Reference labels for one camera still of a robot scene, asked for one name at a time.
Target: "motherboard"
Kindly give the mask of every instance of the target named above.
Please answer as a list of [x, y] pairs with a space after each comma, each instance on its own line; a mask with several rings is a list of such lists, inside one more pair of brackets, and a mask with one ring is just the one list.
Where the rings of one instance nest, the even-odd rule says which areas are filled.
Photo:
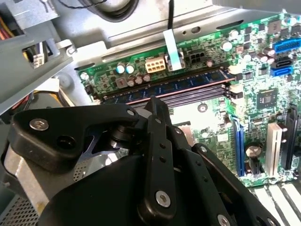
[[280, 14], [78, 69], [101, 104], [156, 96], [190, 145], [203, 143], [247, 186], [297, 179], [301, 156], [301, 18]]

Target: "green circuit board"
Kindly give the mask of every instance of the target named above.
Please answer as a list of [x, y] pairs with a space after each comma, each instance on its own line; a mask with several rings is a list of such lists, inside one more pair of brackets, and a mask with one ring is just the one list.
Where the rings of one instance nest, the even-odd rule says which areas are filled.
[[[195, 143], [207, 145], [236, 175], [237, 156], [231, 115], [236, 116], [243, 126], [245, 146], [251, 142], [262, 143], [262, 153], [258, 156], [258, 159], [263, 169], [265, 169], [268, 124], [272, 122], [283, 122], [285, 124], [286, 113], [290, 104], [298, 106], [298, 114], [301, 114], [301, 48], [294, 48], [291, 51], [281, 52], [277, 55], [279, 58], [288, 57], [293, 61], [291, 65], [293, 73], [282, 76], [272, 76], [271, 63], [263, 62], [257, 56], [257, 53], [261, 53], [265, 47], [273, 48], [273, 43], [299, 38], [301, 25], [290, 26], [285, 24], [284, 21], [287, 16], [280, 14], [236, 26], [235, 30], [238, 35], [235, 38], [231, 35], [233, 28], [230, 28], [178, 43], [177, 47], [185, 67], [174, 72], [169, 72], [166, 69], [149, 74], [150, 81], [148, 82], [154, 82], [168, 77], [177, 78], [184, 72], [196, 69], [208, 69], [205, 61], [192, 61], [190, 53], [193, 51], [201, 51], [206, 59], [212, 59], [214, 64], [217, 65], [228, 62], [234, 66], [230, 69], [230, 73], [234, 74], [239, 71], [242, 74], [241, 79], [232, 81], [231, 84], [242, 88], [243, 98], [219, 97], [170, 109], [173, 124], [189, 121]], [[227, 51], [222, 48], [225, 41], [232, 44], [232, 48]], [[246, 61], [244, 58], [246, 54], [252, 60]], [[112, 92], [128, 89], [127, 84], [123, 84], [121, 87], [116, 80], [123, 78], [128, 81], [131, 75], [138, 73], [143, 76], [147, 75], [146, 61], [156, 57], [166, 57], [166, 55], [167, 49], [162, 47], [114, 62], [86, 68], [79, 71], [79, 76], [85, 87], [90, 86], [92, 88], [92, 91], [90, 90], [91, 96], [94, 98], [103, 97]], [[117, 67], [120, 64], [125, 67], [131, 65], [134, 71], [131, 74], [126, 71], [118, 73]], [[200, 112], [200, 105], [205, 105], [207, 109]], [[295, 142], [296, 145], [301, 145], [300, 121]], [[291, 168], [284, 170], [283, 166], [279, 164], [278, 174], [274, 177], [269, 177], [267, 173], [262, 172], [252, 176], [242, 176], [239, 179], [247, 187], [274, 184], [296, 179], [294, 170], [298, 169], [299, 157], [293, 156]]]

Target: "screw hole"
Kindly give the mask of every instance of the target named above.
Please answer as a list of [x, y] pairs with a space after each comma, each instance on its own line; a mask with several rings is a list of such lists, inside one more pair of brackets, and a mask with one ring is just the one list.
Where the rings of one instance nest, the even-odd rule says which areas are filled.
[[57, 145], [62, 149], [73, 149], [76, 142], [73, 137], [62, 135], [57, 138]]
[[201, 28], [200, 28], [199, 26], [193, 27], [193, 28], [191, 29], [191, 33], [193, 33], [193, 34], [197, 34], [197, 33], [199, 33], [200, 31], [201, 31]]
[[160, 147], [163, 148], [163, 149], [166, 148], [166, 146], [164, 144], [162, 144], [162, 143], [160, 144]]
[[165, 162], [166, 162], [166, 159], [165, 159], [164, 157], [161, 156], [161, 157], [160, 157], [160, 161], [163, 162], [163, 163], [165, 163]]

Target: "black connector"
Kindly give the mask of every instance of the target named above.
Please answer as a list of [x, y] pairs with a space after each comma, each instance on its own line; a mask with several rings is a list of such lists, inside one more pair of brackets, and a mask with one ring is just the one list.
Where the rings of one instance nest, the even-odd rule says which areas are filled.
[[287, 112], [286, 117], [286, 140], [287, 142], [284, 144], [282, 155], [281, 155], [281, 166], [285, 170], [290, 170], [293, 160], [293, 154], [295, 151], [295, 141], [298, 127], [298, 107], [296, 105], [291, 104], [290, 109]]

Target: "blue pcie slot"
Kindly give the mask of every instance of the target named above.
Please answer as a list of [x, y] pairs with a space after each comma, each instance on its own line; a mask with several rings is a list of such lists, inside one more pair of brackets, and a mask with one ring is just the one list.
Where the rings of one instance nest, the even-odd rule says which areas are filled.
[[271, 68], [271, 75], [273, 77], [278, 77], [282, 75], [293, 74], [293, 67], [282, 67], [282, 68]]
[[293, 39], [279, 41], [274, 45], [274, 49], [276, 53], [282, 53], [300, 47], [301, 47], [300, 38], [293, 38]]
[[236, 168], [239, 177], [245, 175], [245, 148], [244, 148], [244, 127], [239, 123], [239, 119], [232, 117], [234, 121], [234, 139], [236, 153]]

